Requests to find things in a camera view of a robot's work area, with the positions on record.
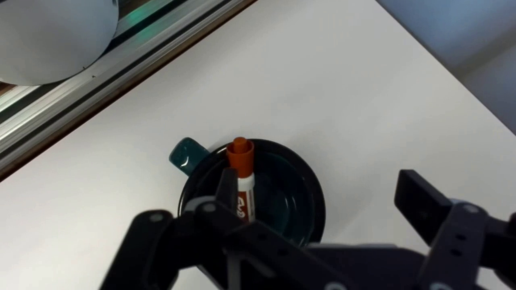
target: white surface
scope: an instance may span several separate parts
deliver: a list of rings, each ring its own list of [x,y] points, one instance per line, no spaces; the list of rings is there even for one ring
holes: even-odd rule
[[[0,80],[39,85],[91,66],[112,42],[118,1],[7,0],[0,3]]]
[[[379,5],[262,0],[0,184],[0,288],[97,288],[138,213],[176,213],[188,135],[304,155],[326,242],[426,250],[392,204],[402,167],[499,217],[516,204],[515,135]],[[207,288],[189,272],[176,288]]]

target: white table surface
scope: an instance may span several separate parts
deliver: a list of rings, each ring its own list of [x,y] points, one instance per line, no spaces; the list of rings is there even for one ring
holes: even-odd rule
[[[138,213],[176,213],[168,153],[188,135],[305,156],[325,242],[426,250],[394,208],[404,167],[494,216],[516,206],[515,135],[378,3],[260,0],[0,184],[0,288],[97,288]]]

